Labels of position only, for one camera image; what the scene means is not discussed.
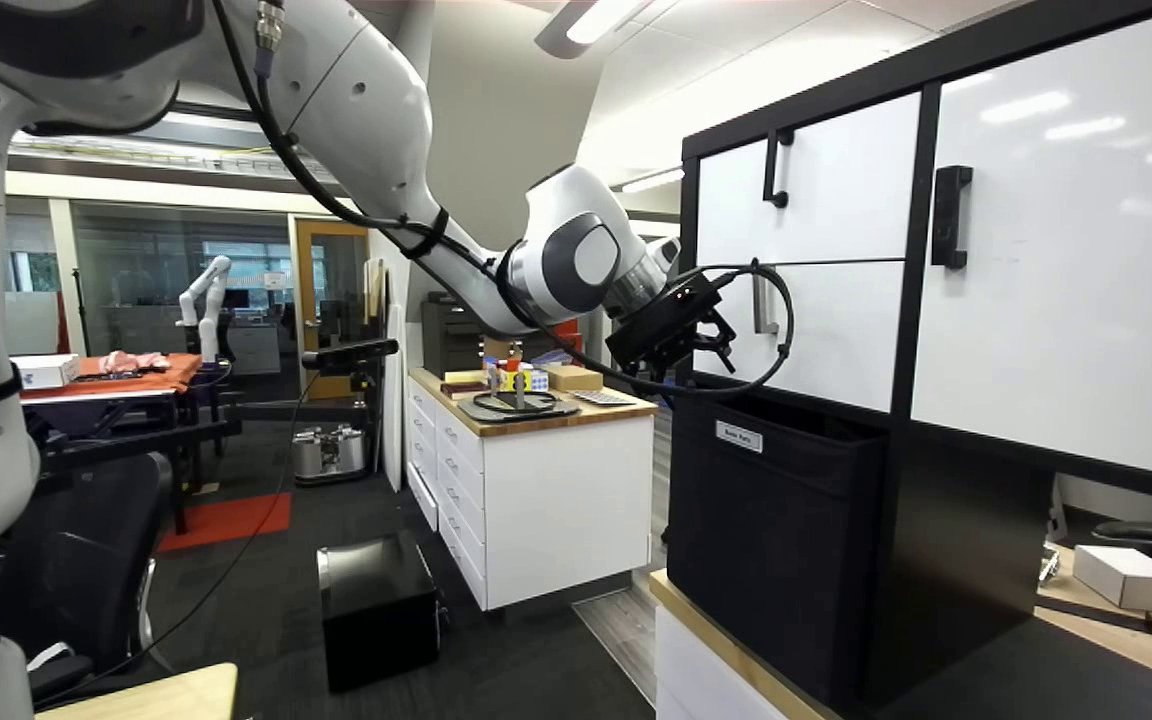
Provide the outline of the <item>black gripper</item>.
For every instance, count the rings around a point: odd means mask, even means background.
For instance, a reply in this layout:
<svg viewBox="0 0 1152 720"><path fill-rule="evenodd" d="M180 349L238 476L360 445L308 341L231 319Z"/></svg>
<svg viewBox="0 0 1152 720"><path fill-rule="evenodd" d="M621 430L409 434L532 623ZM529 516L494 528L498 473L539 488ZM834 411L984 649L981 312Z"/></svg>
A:
<svg viewBox="0 0 1152 720"><path fill-rule="evenodd" d="M662 294L643 306L631 306L610 335L612 361L627 372L668 372L682 355L691 351L696 325L709 319L722 304L722 293L705 274L668 279ZM718 335L696 335L696 351L712 351L730 372L737 333L722 327Z"/></svg>

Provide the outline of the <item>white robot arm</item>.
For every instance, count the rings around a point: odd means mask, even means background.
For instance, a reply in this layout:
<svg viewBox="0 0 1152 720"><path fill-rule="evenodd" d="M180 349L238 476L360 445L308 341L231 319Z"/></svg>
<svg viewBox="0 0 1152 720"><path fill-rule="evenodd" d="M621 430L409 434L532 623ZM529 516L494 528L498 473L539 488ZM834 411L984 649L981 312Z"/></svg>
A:
<svg viewBox="0 0 1152 720"><path fill-rule="evenodd" d="M610 182L566 165L529 187L524 236L479 244L433 190L433 98L418 51L366 0L0 0L0 537L39 450L5 341L5 177L20 134L138 134L189 87L246 108L260 150L323 211L379 231L488 333L618 319L621 362L682 361L718 289L668 269ZM0 630L0 720L32 720L30 653Z"/></svg>

